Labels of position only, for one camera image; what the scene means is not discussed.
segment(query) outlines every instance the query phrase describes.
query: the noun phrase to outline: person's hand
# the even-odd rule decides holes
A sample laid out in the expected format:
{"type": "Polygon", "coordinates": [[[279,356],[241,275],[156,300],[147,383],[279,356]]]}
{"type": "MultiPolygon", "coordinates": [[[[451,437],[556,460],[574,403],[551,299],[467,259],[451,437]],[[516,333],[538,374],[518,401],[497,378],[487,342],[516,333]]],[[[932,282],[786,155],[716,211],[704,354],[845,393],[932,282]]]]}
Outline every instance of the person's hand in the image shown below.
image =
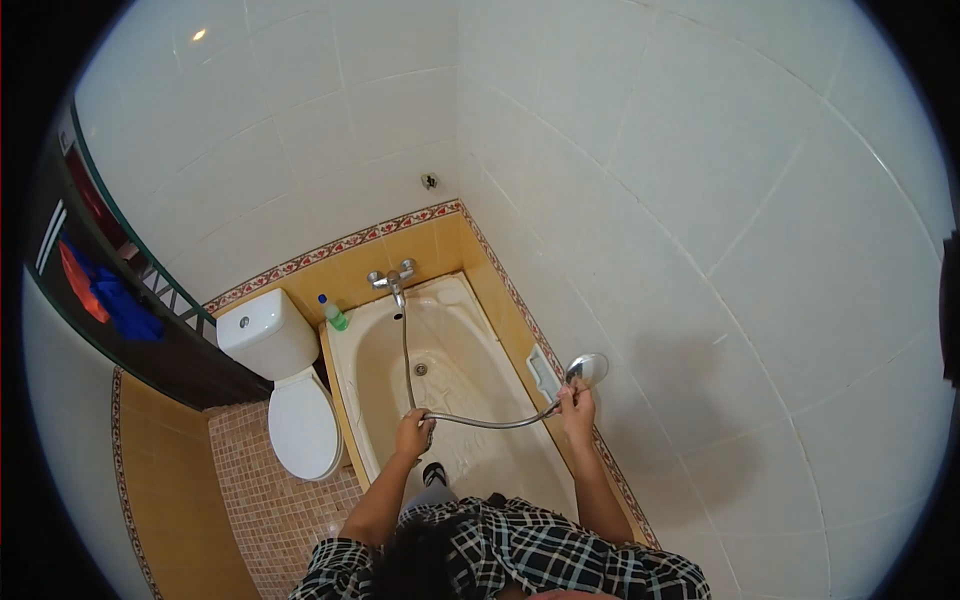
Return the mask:
{"type": "Polygon", "coordinates": [[[596,406],[593,404],[593,394],[580,377],[557,392],[560,399],[560,414],[564,416],[564,432],[570,445],[580,447],[593,446],[593,417],[596,415],[596,406]]]}
{"type": "Polygon", "coordinates": [[[430,436],[430,430],[437,423],[433,419],[420,422],[423,415],[429,413],[425,408],[415,408],[406,414],[400,420],[400,425],[396,427],[396,448],[395,454],[417,460],[426,449],[426,442],[430,436]]]}

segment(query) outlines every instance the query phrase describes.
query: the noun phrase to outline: white bathtub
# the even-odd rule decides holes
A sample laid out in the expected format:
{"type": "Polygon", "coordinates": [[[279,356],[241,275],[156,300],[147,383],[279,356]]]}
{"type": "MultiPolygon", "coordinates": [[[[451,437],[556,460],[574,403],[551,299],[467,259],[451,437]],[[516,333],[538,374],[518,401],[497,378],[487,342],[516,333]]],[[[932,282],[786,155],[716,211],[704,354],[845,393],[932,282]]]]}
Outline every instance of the white bathtub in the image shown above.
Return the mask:
{"type": "MultiPolygon", "coordinates": [[[[407,343],[417,406],[480,420],[537,412],[463,274],[406,291],[407,343]]],[[[393,297],[347,312],[346,331],[329,332],[340,392],[363,468],[372,481],[394,451],[409,410],[401,321],[393,297]]],[[[439,420],[431,449],[411,473],[405,500],[423,489],[421,469],[440,461],[460,497],[500,492],[576,518],[573,478],[542,422],[510,430],[439,420]]]]}

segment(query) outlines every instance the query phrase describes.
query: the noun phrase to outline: toilet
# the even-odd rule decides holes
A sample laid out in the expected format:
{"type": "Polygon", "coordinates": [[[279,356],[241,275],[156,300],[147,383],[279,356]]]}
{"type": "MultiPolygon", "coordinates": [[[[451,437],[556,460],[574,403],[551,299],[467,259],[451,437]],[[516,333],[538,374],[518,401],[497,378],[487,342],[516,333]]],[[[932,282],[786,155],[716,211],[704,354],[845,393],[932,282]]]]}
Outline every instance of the toilet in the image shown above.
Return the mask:
{"type": "Polygon", "coordinates": [[[320,344],[286,292],[277,288],[222,315],[217,345],[274,382],[267,422],[284,468],[308,481],[337,474],[347,453],[330,392],[313,368],[320,344]]]}

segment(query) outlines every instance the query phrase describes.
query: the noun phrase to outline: gray pants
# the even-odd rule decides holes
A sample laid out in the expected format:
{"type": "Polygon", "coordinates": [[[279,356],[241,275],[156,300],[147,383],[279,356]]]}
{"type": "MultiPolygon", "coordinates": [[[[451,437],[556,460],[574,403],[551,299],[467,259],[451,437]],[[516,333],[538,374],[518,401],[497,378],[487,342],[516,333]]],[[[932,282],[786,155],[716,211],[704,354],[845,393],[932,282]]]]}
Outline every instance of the gray pants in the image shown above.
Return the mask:
{"type": "Polygon", "coordinates": [[[422,504],[443,504],[444,502],[454,502],[458,499],[457,494],[453,493],[450,488],[440,481],[440,477],[434,477],[426,490],[410,498],[410,501],[407,502],[400,513],[403,514],[407,510],[422,504]]]}

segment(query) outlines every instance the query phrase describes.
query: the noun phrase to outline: plastic bottle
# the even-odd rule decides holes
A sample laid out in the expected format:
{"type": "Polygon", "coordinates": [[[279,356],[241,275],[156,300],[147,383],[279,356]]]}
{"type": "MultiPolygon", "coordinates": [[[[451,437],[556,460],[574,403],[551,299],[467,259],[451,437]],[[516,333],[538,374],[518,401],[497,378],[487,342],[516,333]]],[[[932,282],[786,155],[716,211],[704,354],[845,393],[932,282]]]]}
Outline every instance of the plastic bottle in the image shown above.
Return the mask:
{"type": "Polygon", "coordinates": [[[324,316],[330,324],[333,325],[333,328],[337,331],[343,331],[347,328],[349,324],[347,317],[344,316],[344,313],[340,312],[340,309],[337,308],[337,305],[333,302],[326,301],[326,295],[320,294],[317,296],[317,300],[320,301],[320,306],[324,308],[324,316]]]}

